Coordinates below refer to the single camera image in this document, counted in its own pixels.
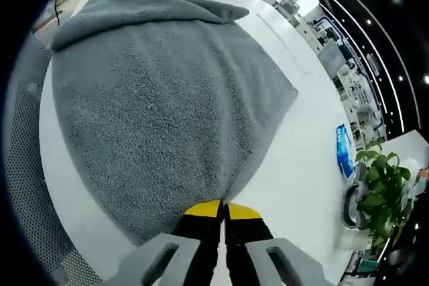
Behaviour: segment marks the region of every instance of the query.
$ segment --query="white wall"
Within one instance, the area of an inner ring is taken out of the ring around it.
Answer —
[[[400,160],[411,157],[419,163],[420,167],[428,166],[429,143],[416,130],[386,141],[381,146],[384,155],[394,152],[399,155]]]
[[[319,20],[322,17],[325,17],[324,11],[321,6],[317,6],[311,12],[307,13],[303,18],[306,21],[312,22],[313,20]]]
[[[296,4],[300,6],[298,13],[301,16],[305,16],[318,7],[319,0],[297,0]]]

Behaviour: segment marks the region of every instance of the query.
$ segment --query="white table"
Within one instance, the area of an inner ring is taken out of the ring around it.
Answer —
[[[82,0],[79,11],[88,0]],[[340,98],[322,64],[299,33],[262,0],[217,0],[251,14],[238,24],[272,57],[298,97],[261,167],[233,200],[260,212],[274,237],[284,237],[319,261],[337,284],[351,252],[336,249],[344,183],[336,162],[335,129],[346,124]],[[40,107],[40,150],[46,183],[60,221],[77,250],[102,278],[117,272],[136,244],[85,188],[67,152],[48,68]],[[225,245],[212,285],[230,285]]]

